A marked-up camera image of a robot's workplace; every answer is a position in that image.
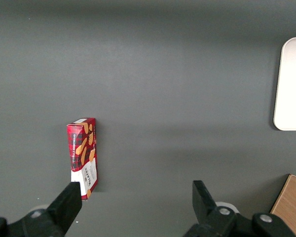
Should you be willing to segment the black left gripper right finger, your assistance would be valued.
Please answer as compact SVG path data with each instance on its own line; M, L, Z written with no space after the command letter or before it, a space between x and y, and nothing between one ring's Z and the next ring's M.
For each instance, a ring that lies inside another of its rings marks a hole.
M256 213L247 219L232 208L218 206L203 181L192 183L192 206L198 223L185 237L294 237L294 232L278 216Z

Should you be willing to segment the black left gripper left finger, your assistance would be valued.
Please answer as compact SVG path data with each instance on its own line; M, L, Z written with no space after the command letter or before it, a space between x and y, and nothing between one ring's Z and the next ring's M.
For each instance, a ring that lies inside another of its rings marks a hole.
M81 208L80 183L70 182L47 208L34 209L10 224L0 217L0 237L63 237Z

